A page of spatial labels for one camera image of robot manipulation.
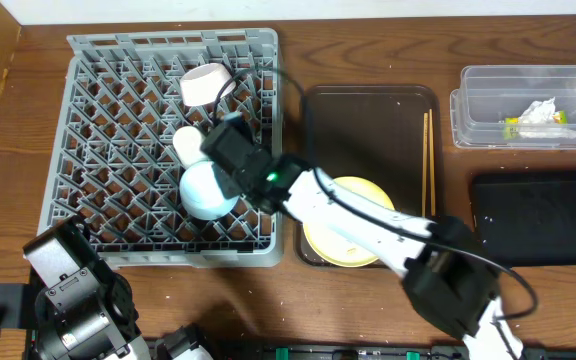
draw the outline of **gray dish rack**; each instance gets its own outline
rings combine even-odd
[[[39,233],[71,215],[113,268],[267,267],[283,255],[281,215],[241,201],[215,221],[181,207],[183,168],[172,147],[182,126],[213,127],[212,111],[241,111],[258,142],[282,151],[280,79],[258,71],[212,106],[187,107],[179,80],[218,62],[232,73],[279,67],[272,29],[76,35],[44,194]]]

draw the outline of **green led light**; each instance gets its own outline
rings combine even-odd
[[[275,359],[277,360],[289,360],[290,359],[290,352],[288,348],[277,348],[275,350]]]
[[[270,174],[268,174],[268,177],[266,178],[266,180],[272,182],[275,181],[279,178],[279,175],[276,172],[271,172]]]

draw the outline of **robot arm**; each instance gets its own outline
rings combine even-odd
[[[426,245],[419,241],[396,235],[330,201],[328,196],[321,191],[315,179],[314,171],[319,171],[319,176],[324,185],[346,204],[382,219],[394,227],[405,229],[418,236],[430,238],[433,234],[428,228],[432,228],[431,225],[435,223],[425,218],[409,216],[385,209],[336,185],[321,170],[310,169],[304,171],[290,188],[290,197],[284,202],[286,212],[301,222],[318,223],[326,226],[349,241],[367,249],[377,255],[382,262],[404,279],[405,282],[408,273],[406,268],[407,260],[419,258],[424,252]],[[512,336],[512,332],[505,321],[498,321],[498,324],[495,324],[494,317],[503,316],[501,298],[496,295],[493,299],[487,301],[484,306],[484,311],[477,321],[478,329],[472,332],[465,332],[461,338],[468,347],[470,359],[512,360],[513,357],[508,353],[509,348],[513,350],[516,358],[520,358],[523,349],[521,341]]]
[[[128,282],[94,252],[76,218],[24,246],[38,278],[0,284],[0,329],[35,330],[41,360],[212,360],[203,336],[182,328],[148,346]]]
[[[463,222],[451,217],[433,222],[388,210],[336,185],[323,171],[297,157],[274,159],[239,130],[242,121],[230,114],[201,147],[215,162],[215,171],[227,175],[222,188],[235,186],[247,201],[267,213],[281,211],[298,221],[328,227],[375,254],[402,278],[414,309],[440,330],[463,340],[470,359],[521,357],[521,341],[512,336],[505,321],[498,320],[503,312],[497,270],[358,216],[322,190],[315,171],[328,193],[360,213],[405,230],[410,237],[484,253]]]

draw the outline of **wooden table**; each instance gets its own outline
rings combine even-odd
[[[471,64],[576,64],[576,16],[430,18],[322,22],[27,26],[0,109],[0,282],[24,282],[21,246],[37,231],[55,128],[72,50],[66,35],[272,27],[285,69],[305,88],[318,84],[419,83],[441,102],[447,210],[472,223],[468,184],[477,172],[576,167],[576,151],[465,151],[452,144],[449,94]],[[297,119],[289,94],[288,119]],[[290,144],[298,124],[289,120]],[[270,269],[128,268],[147,336],[198,322],[232,339],[430,345],[451,340],[411,308],[397,276],[385,270],[320,270],[293,252],[295,224],[285,229],[285,256]],[[576,266],[521,269],[542,306],[512,323],[527,344],[576,348]],[[528,304],[503,279],[508,311]],[[18,359],[23,334],[5,331],[0,359]]]

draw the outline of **chopsticks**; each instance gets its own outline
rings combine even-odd
[[[435,200],[435,136],[432,132],[432,109],[429,111],[430,115],[430,131],[428,132],[429,146],[430,146],[430,216],[437,215],[437,206]]]
[[[430,162],[430,216],[437,214],[437,204],[435,197],[435,146],[432,124],[432,109],[424,113],[424,149],[423,149],[423,170],[422,170],[422,187],[421,187],[421,216],[426,217],[426,186],[428,162]]]
[[[428,113],[424,113],[424,150],[421,175],[421,216],[426,217],[426,169],[428,168]]]

